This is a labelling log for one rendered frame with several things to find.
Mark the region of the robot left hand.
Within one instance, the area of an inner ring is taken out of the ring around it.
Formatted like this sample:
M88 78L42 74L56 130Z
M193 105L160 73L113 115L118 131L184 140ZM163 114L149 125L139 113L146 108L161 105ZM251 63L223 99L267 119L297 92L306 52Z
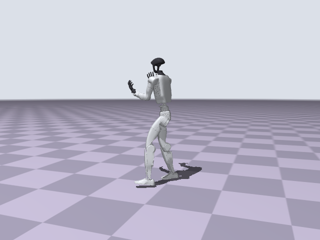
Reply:
M133 89L133 84L132 84L131 80L128 81L128 86L129 86L129 88L131 90L131 93L135 94L136 91L135 91L135 89Z

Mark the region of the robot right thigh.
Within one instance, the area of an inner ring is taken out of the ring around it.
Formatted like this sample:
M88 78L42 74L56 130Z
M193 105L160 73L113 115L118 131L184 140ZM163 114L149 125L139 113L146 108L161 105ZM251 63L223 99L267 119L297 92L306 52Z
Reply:
M159 124L160 126L160 133L158 134L158 142L160 147L162 148L163 151L168 152L171 149L171 145L166 142L166 137L167 137L167 128L163 127Z

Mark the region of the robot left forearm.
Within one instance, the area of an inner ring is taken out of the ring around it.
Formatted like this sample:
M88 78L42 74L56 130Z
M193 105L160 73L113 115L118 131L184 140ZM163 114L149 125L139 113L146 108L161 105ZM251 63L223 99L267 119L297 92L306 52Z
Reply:
M141 100L145 100L146 99L146 94L138 92L137 90L135 90L136 93L132 93L134 96L136 96L137 98L140 98Z

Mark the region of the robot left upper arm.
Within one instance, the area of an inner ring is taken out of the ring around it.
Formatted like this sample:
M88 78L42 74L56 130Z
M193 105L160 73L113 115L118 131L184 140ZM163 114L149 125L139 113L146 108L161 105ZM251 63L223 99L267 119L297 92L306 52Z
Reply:
M146 93L145 93L146 94L145 101L149 101L151 99L151 94L152 94L154 86L157 84L158 80L159 80L159 78L156 76L151 76L148 79L148 85L147 85Z

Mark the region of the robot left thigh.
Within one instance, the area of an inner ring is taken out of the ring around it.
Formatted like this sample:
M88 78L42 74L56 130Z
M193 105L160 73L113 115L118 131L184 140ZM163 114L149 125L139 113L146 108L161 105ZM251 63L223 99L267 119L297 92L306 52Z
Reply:
M149 132L148 132L148 135L147 135L147 138L146 138L146 144L145 144L145 148L146 148L146 151L147 151L147 147L152 145L152 142L154 139L157 138L157 136L159 135L160 131L161 131L161 126L162 127L166 127L167 124L169 123L169 117L167 115L165 116L160 116L154 123L153 125L151 126ZM159 126L161 125L161 126ZM154 146L155 148L155 151L156 151L156 147ZM155 152L154 151L154 152Z

